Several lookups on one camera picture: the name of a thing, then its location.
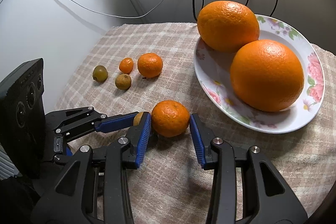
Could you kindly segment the large orange front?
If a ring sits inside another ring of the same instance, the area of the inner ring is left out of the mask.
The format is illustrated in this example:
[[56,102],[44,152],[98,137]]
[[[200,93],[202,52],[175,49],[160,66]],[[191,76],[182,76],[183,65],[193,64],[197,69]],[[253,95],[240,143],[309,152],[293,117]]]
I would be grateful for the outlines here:
[[240,48],[230,66],[235,95],[257,110],[277,112],[291,106],[304,86],[295,53],[274,40],[256,40]]

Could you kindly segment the small brown longan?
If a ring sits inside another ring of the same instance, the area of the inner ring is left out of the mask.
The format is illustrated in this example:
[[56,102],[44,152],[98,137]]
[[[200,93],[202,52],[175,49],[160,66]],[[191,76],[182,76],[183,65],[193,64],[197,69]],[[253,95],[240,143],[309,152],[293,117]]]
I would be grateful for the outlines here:
[[128,74],[118,75],[115,79],[115,85],[120,90],[127,90],[131,87],[131,77]]

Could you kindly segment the green olive fruit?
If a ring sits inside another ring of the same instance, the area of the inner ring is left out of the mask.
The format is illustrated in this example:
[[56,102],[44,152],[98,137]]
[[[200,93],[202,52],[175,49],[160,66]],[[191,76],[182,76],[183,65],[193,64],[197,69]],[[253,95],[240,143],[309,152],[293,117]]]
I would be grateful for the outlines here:
[[93,70],[92,78],[98,83],[103,83],[108,78],[107,69],[102,65],[96,66]]

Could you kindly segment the beige plaid cloth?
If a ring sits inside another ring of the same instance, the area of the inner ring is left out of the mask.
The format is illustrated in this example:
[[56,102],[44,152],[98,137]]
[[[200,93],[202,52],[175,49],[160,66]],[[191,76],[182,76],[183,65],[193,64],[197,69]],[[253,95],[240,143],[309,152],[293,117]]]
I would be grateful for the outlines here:
[[[124,24],[112,27],[70,77],[56,109],[93,106],[108,116],[151,111],[163,100],[180,102],[215,134],[234,147],[257,145],[272,161],[302,203],[313,214],[335,182],[335,55],[315,47],[326,89],[315,118],[298,131],[271,135],[247,129],[221,112],[195,75],[194,48],[199,35],[193,23]],[[120,61],[154,52],[163,59],[157,79],[131,74],[128,91],[115,87]],[[108,71],[98,83],[96,66]],[[127,173],[135,223],[204,223],[213,172],[197,162],[188,132],[174,138],[154,137],[140,168]]]

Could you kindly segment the small orange kumquat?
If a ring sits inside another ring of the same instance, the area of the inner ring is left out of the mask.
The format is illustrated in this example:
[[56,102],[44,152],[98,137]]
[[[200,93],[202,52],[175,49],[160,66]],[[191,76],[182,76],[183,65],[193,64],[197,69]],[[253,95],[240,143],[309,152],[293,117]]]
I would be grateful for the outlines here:
[[123,74],[129,74],[133,70],[134,62],[130,57],[124,58],[119,65],[119,69]]

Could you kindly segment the floral white plate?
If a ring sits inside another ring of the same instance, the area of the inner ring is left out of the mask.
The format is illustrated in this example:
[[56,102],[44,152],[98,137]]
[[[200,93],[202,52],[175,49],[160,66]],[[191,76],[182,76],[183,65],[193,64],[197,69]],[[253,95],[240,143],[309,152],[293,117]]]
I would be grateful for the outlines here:
[[298,57],[304,73],[301,94],[287,109],[268,113],[245,104],[233,92],[230,82],[232,53],[217,52],[202,39],[194,50],[197,79],[214,105],[246,128],[268,134],[285,134],[307,125],[321,108],[325,78],[319,57],[309,41],[294,27],[266,15],[256,16],[260,39],[270,39],[289,47]]

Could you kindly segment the large orange rear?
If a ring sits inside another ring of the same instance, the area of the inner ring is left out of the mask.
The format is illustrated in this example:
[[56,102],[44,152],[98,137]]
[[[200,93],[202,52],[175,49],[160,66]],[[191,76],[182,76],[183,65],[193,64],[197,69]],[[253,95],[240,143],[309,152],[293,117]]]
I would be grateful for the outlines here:
[[236,52],[260,36],[256,15],[247,6],[234,1],[214,1],[203,7],[197,28],[210,48],[226,53]]

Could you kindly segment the small mandarin far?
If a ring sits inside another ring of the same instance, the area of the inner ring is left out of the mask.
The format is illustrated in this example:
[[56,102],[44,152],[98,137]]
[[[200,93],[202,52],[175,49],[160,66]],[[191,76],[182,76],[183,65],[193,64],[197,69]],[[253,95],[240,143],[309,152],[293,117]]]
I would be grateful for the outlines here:
[[156,53],[146,53],[138,58],[137,67],[143,77],[154,78],[161,74],[163,61]]

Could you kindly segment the large orange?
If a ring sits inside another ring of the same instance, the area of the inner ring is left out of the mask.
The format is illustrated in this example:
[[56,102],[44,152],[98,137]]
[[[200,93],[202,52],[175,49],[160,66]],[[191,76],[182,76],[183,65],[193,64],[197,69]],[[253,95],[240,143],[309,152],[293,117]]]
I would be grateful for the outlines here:
[[295,53],[274,40],[256,40],[240,48],[230,66],[235,95],[257,110],[277,112],[291,106],[304,86]]
[[234,1],[214,1],[203,7],[197,28],[210,48],[226,53],[236,52],[260,36],[256,15],[247,6]]

